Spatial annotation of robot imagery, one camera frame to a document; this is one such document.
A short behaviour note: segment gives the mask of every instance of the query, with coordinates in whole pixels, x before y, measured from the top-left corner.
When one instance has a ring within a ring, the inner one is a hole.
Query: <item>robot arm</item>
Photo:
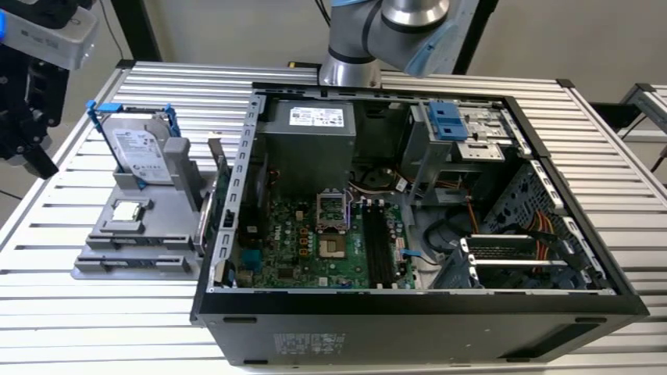
[[[92,1],[0,0],[0,158],[40,178],[58,167],[46,153],[60,124],[70,70],[94,47]]]
[[[448,8],[448,0],[331,0],[320,84],[379,87],[378,59],[414,77],[434,73],[458,32]]]

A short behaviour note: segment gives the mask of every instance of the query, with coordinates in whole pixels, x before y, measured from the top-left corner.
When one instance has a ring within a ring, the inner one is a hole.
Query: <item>sticker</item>
[[[290,110],[290,125],[300,127],[343,127],[343,109],[294,107]]]
[[[132,174],[147,183],[171,183],[170,170],[154,134],[146,130],[114,129],[114,137]]]
[[[396,184],[396,190],[402,193],[406,191],[407,180],[402,177]]]
[[[339,355],[346,334],[274,334],[274,342],[282,355]]]

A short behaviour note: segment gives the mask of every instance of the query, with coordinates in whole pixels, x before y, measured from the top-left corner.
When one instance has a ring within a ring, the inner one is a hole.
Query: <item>chip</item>
[[[294,269],[279,268],[279,279],[294,279]]]

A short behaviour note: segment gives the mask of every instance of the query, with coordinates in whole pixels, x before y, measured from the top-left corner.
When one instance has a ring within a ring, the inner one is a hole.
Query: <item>slotted metal surface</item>
[[[234,162],[252,81],[315,84],[315,70],[138,63],[118,70],[99,102],[179,111],[191,157],[212,169],[206,140],[224,139]],[[303,367],[284,373],[658,374],[667,371],[667,204],[665,191],[637,165],[577,90],[553,80],[386,73],[384,87],[512,95],[554,154],[579,201],[651,317],[543,364]],[[56,154],[62,172],[38,182],[0,231],[0,373],[160,373],[231,368],[208,332],[191,327],[192,281],[95,281],[70,277],[74,259],[111,193],[114,163],[86,118]]]

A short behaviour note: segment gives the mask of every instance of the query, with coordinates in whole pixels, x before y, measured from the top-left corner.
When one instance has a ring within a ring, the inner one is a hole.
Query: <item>orange wire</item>
[[[479,233],[478,220],[475,219],[475,213],[472,211],[472,204],[470,203],[470,198],[466,198],[466,201],[468,202],[468,214],[470,214],[470,221],[472,222],[472,232],[478,234]]]

